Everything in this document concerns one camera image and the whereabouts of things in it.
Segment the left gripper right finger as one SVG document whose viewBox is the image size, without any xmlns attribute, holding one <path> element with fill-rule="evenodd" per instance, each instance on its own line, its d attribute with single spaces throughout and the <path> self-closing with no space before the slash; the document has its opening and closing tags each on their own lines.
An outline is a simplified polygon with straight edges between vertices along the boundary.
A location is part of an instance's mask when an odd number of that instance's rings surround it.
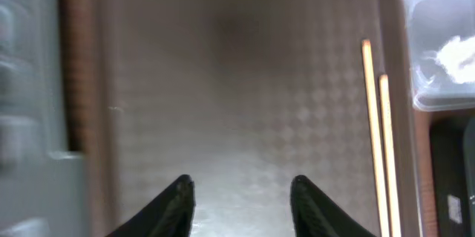
<svg viewBox="0 0 475 237">
<path fill-rule="evenodd" d="M 292 180 L 290 206 L 296 237 L 375 237 L 305 175 Z"/>
</svg>

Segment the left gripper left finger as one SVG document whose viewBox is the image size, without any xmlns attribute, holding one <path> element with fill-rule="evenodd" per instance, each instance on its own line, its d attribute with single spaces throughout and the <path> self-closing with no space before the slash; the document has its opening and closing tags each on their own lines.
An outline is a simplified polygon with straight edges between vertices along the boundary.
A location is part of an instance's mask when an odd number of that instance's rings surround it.
<svg viewBox="0 0 475 237">
<path fill-rule="evenodd" d="M 189 237 L 194 208 L 194 181 L 181 175 L 107 237 Z"/>
</svg>

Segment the wooden chopstick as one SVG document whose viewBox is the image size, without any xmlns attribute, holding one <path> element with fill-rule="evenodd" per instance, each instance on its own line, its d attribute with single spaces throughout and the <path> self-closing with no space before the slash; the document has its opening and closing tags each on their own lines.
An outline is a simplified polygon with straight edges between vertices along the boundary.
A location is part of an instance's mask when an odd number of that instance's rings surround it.
<svg viewBox="0 0 475 237">
<path fill-rule="evenodd" d="M 387 207 L 387 190 L 384 173 L 383 151 L 381 147 L 379 107 L 376 93 L 372 49 L 369 39 L 364 39 L 361 42 L 361 53 L 364 67 L 364 83 L 367 95 L 367 112 L 373 154 L 373 169 L 376 182 L 379 225 L 381 237 L 390 237 L 390 219 Z"/>
<path fill-rule="evenodd" d="M 389 193 L 391 236 L 401 237 L 401 219 L 396 174 L 396 158 L 393 142 L 392 114 L 390 106 L 389 79 L 386 74 L 379 78 L 382 129 L 384 135 L 385 161 L 387 169 L 387 188 Z"/>
</svg>

